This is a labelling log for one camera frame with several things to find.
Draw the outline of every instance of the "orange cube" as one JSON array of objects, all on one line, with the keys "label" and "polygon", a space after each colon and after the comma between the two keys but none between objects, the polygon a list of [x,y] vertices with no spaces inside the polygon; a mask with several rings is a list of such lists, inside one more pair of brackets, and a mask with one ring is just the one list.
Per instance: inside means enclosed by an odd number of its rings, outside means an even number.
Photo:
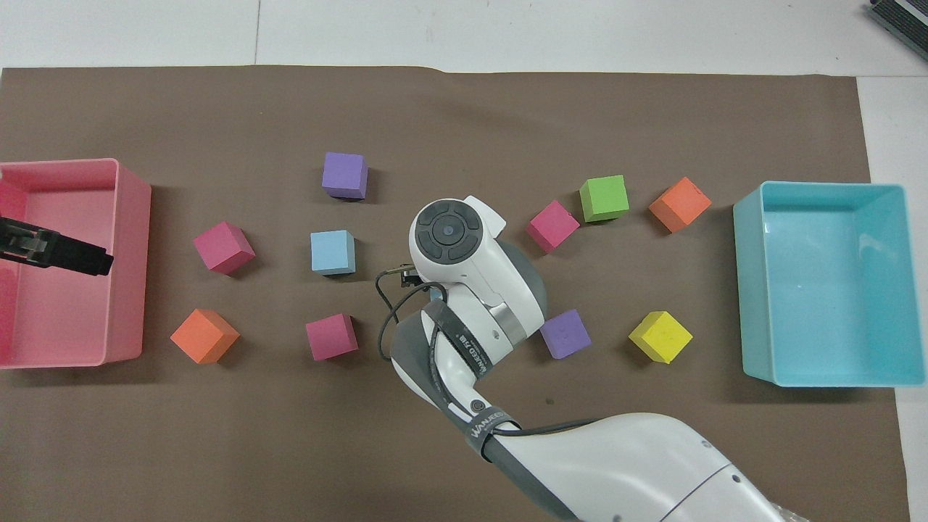
[{"label": "orange cube", "polygon": [[171,340],[197,364],[216,362],[239,338],[235,328],[212,310],[193,310]]},{"label": "orange cube", "polygon": [[711,204],[699,187],[684,176],[648,209],[673,233],[687,227]]}]

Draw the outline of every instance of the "light blue cube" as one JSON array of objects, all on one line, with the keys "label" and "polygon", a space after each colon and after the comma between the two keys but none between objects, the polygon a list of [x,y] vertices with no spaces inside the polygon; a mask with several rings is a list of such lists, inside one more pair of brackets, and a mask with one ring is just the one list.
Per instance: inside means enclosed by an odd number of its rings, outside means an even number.
[{"label": "light blue cube", "polygon": [[348,230],[309,235],[313,271],[324,276],[354,273],[354,237]]}]

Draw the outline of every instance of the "plastic bin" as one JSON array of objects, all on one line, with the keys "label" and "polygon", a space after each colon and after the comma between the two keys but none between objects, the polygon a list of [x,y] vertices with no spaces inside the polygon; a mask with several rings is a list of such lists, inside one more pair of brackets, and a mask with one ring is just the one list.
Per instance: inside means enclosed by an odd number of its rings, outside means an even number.
[{"label": "plastic bin", "polygon": [[901,187],[768,181],[734,220],[748,375],[780,386],[924,383]]},{"label": "plastic bin", "polygon": [[0,214],[107,249],[108,276],[0,259],[0,369],[142,351],[151,186],[116,160],[0,163]]}]

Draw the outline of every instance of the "green cube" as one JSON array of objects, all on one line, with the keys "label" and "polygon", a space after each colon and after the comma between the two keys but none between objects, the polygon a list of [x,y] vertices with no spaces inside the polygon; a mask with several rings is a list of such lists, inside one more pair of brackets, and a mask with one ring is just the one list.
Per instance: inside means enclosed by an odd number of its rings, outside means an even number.
[{"label": "green cube", "polygon": [[583,218],[587,223],[615,219],[628,212],[624,176],[594,177],[580,188]]}]

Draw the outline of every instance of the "brown paper mat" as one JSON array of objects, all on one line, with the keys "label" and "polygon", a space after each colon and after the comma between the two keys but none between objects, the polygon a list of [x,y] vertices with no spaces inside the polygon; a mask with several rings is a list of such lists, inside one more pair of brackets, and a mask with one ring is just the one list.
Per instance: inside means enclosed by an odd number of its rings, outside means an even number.
[{"label": "brown paper mat", "polygon": [[[322,191],[327,150],[366,154],[367,201]],[[533,337],[486,378],[522,425],[665,413],[815,522],[909,519],[891,389],[741,371],[731,205],[765,179],[868,181],[852,78],[4,71],[0,160],[107,156],[154,186],[145,351],[0,374],[2,520],[544,519],[374,349],[373,276],[408,259],[424,203],[468,194],[509,221],[552,314],[578,308],[594,341],[555,361]],[[552,199],[580,215],[583,181],[614,174],[632,212],[542,256],[527,221]],[[714,205],[668,236],[646,207],[682,176]],[[222,220],[258,253],[235,278],[191,242]],[[331,280],[310,271],[308,239],[333,228],[357,238],[358,270]],[[168,339],[194,307],[242,333],[218,365]],[[670,366],[627,340],[657,309],[695,336]],[[337,312],[361,353],[313,362],[303,325]]]}]

